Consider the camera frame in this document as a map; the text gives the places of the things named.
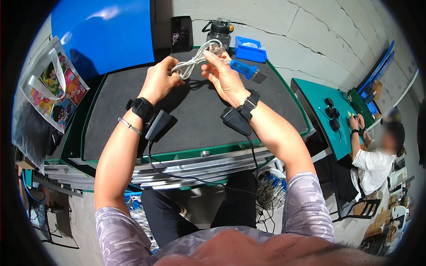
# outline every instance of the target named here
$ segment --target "blue plastic bin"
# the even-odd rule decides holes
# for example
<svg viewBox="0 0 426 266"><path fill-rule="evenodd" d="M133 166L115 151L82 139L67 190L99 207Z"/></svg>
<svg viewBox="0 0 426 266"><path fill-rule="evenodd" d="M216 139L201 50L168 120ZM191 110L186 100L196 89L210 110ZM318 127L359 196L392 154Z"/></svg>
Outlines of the blue plastic bin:
<svg viewBox="0 0 426 266"><path fill-rule="evenodd" d="M261 47L260 42L257 40L252 40L248 38L243 38L240 36L235 36L235 57L239 59L250 60L254 62L264 63L268 57L266 56L266 51L244 46L243 43L255 43L257 47Z"/></svg>
<svg viewBox="0 0 426 266"><path fill-rule="evenodd" d="M365 100L366 98L367 98L367 93L366 92L362 92L361 93L361 98L363 99L363 100ZM371 101L369 104L367 104L367 107L368 107L368 109L370 110L370 112L371 112L371 114L372 115L375 115L377 112L378 112L378 110L377 110L377 108L376 108L376 106L374 105L374 103Z"/></svg>

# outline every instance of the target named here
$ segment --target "wrist strap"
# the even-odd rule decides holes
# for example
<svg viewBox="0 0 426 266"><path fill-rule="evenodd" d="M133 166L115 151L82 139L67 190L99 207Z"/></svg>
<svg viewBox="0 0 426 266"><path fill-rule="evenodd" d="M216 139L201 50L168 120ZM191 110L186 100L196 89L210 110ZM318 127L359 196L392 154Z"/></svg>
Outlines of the wrist strap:
<svg viewBox="0 0 426 266"><path fill-rule="evenodd" d="M247 120L247 122L250 122L250 119L252 118L251 110L255 109L257 106L257 103L259 102L259 93L257 93L254 90L248 90L250 92L250 96L247 97L244 100L244 104L238 106L236 109L240 114Z"/></svg>
<svg viewBox="0 0 426 266"><path fill-rule="evenodd" d="M126 110L132 108L132 112L139 116L142 120L149 118L153 113L153 105L145 98L137 98L134 100L129 100L126 105Z"/></svg>
<svg viewBox="0 0 426 266"><path fill-rule="evenodd" d="M359 134L360 134L360 136L362 137L363 135L364 135L364 132L366 131L366 127L364 127L363 129L360 129L359 130Z"/></svg>
<svg viewBox="0 0 426 266"><path fill-rule="evenodd" d="M352 132L351 132L351 137L352 137L352 134L354 134L355 132L357 132L358 135L360 134L360 131L358 129L353 129Z"/></svg>

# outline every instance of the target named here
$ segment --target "black headphones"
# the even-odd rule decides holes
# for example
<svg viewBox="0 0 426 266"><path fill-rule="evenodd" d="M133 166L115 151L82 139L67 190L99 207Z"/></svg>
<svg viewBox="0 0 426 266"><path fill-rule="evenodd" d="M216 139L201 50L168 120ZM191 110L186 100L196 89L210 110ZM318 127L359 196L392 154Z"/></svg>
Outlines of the black headphones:
<svg viewBox="0 0 426 266"><path fill-rule="evenodd" d="M338 132L340 129L339 124L339 110L334 108L334 103L330 98L326 98L324 100L325 104L327 105L327 108L325 109L325 113L330 118L330 127L334 132Z"/></svg>

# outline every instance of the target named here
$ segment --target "hand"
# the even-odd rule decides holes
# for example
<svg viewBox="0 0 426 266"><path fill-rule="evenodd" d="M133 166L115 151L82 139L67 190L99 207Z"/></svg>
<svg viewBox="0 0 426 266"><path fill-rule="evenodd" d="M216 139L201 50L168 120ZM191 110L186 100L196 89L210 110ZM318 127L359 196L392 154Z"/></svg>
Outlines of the hand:
<svg viewBox="0 0 426 266"><path fill-rule="evenodd" d="M357 115L358 118L358 125L360 126L360 129L366 128L366 123L364 122L364 118L361 114Z"/></svg>
<svg viewBox="0 0 426 266"><path fill-rule="evenodd" d="M144 86L139 93L138 98L147 99L153 106L163 99L172 89L179 85L184 85L179 74L173 73L171 76L167 74L179 61L171 56L168 56L155 66L148 68L147 77Z"/></svg>
<svg viewBox="0 0 426 266"><path fill-rule="evenodd" d="M348 119L348 125L351 130L358 129L358 119L351 115Z"/></svg>
<svg viewBox="0 0 426 266"><path fill-rule="evenodd" d="M244 88L238 72L210 51L204 51L204 56L210 64L201 66L201 75L213 83L223 100L235 108L242 105L250 92ZM227 52L220 57L231 60Z"/></svg>

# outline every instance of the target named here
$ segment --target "phone screen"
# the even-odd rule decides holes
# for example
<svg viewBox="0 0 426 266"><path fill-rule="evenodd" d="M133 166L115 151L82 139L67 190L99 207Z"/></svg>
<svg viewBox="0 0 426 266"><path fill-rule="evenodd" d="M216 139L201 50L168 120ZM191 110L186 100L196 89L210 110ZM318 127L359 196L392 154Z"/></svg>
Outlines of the phone screen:
<svg viewBox="0 0 426 266"><path fill-rule="evenodd" d="M172 17L172 53L190 51L191 17Z"/></svg>

